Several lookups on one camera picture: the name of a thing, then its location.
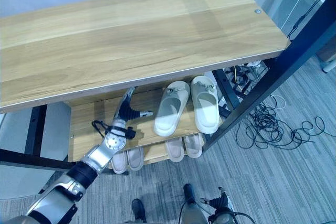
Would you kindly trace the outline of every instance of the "robotic hand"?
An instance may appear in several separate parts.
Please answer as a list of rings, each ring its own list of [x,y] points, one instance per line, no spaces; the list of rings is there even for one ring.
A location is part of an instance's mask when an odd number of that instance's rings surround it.
[[[25,216],[18,216],[5,224],[68,224],[77,211],[78,202],[95,178],[107,167],[115,153],[124,148],[126,139],[132,139],[135,131],[125,129],[128,120],[153,115],[151,111],[135,111],[130,102],[135,88],[129,88],[121,98],[100,145],[93,147],[71,170],[56,180]]]
[[[215,213],[208,218],[209,223],[214,224],[231,224],[237,223],[233,215],[233,205],[228,198],[226,191],[222,187],[218,188],[220,190],[220,197],[215,199],[205,199],[201,198],[201,203],[207,204],[216,209]]]

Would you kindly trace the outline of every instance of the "black strap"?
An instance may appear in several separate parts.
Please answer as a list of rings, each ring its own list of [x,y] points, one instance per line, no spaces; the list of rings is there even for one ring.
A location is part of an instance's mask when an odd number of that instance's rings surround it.
[[[92,124],[93,128],[101,135],[102,138],[104,138],[105,136],[100,132],[100,129],[98,128],[97,124],[99,124],[102,128],[104,128],[104,130],[105,130],[104,134],[105,135],[108,132],[111,132],[112,130],[117,130],[117,131],[123,132],[125,134],[125,136],[113,133],[114,135],[122,136],[122,137],[125,137],[127,139],[133,139],[135,137],[135,134],[136,134],[136,131],[134,131],[132,127],[128,127],[127,129],[124,129],[122,127],[108,125],[108,124],[104,123],[103,121],[98,121],[98,120],[92,121],[91,124]]]
[[[122,127],[112,125],[105,130],[105,135],[108,132],[112,132],[112,130],[117,130],[117,131],[121,131],[121,132],[125,133],[124,137],[126,137],[127,139],[133,139],[135,137],[135,134],[136,134],[136,131],[134,131],[132,127],[128,127],[127,130],[126,130]]]

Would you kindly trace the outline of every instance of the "wooden shelf board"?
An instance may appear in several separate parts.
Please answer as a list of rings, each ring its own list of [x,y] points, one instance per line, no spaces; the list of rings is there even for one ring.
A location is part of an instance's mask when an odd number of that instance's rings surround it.
[[[89,0],[0,19],[0,113],[277,57],[254,0]]]
[[[131,106],[136,110],[152,110],[154,115],[148,118],[139,118],[130,121],[128,126],[136,130],[136,136],[127,140],[125,150],[138,146],[147,146],[163,142],[174,137],[186,136],[199,132],[195,125],[194,107],[191,97],[183,110],[176,131],[168,136],[158,136],[154,130],[154,119],[159,108],[163,89],[151,90],[134,94]],[[91,125],[93,120],[103,120],[110,124],[120,98],[113,98],[93,103],[78,105],[72,108],[69,160],[79,160],[93,146],[100,144],[101,136]]]

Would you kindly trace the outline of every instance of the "white cable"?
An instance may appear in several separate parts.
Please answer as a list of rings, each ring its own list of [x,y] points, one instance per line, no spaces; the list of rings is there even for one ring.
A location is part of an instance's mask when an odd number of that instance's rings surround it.
[[[299,3],[299,1],[300,0],[297,0],[296,1],[296,3],[295,3],[295,5],[294,5],[294,7],[292,8],[292,10],[290,11],[290,13],[289,13],[289,15],[288,15],[288,17],[287,17],[287,19],[285,20],[285,22],[283,23],[283,25],[282,25],[282,27],[280,28],[280,30],[282,30],[282,28],[283,28],[283,26],[286,24],[286,22],[288,21],[288,19],[289,19],[289,17],[290,17],[290,15],[292,14],[292,12],[294,11],[294,9],[295,9],[295,7],[297,6],[297,4]]]
[[[268,104],[266,101],[264,101],[264,103],[265,103],[266,105],[268,105],[269,107],[271,107],[271,108],[273,108],[273,109],[278,109],[278,110],[282,110],[282,109],[284,109],[284,108],[286,107],[286,100],[285,100],[282,96],[280,96],[280,95],[278,95],[278,94],[271,94],[270,97],[272,97],[272,98],[274,98],[274,97],[279,97],[279,98],[281,98],[281,99],[283,100],[283,106],[282,106],[282,107],[274,107],[273,105],[270,105],[270,104]]]

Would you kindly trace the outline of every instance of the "gray carpet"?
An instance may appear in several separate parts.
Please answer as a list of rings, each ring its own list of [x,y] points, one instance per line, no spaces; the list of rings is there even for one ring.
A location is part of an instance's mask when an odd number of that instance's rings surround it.
[[[293,128],[316,115],[336,133],[336,70],[324,74],[311,58],[274,94],[287,101],[278,117]],[[78,203],[71,223],[120,223],[132,219],[131,201],[140,198],[148,222],[177,223],[183,185],[194,185],[196,197],[218,197],[223,186],[236,211],[256,223],[323,223],[336,220],[336,138],[314,137],[293,151],[241,149],[236,128],[198,159],[163,161],[129,176],[101,175]],[[246,140],[241,132],[239,138]],[[23,214],[34,198],[0,201],[6,220]],[[240,223],[250,223],[241,217]]]

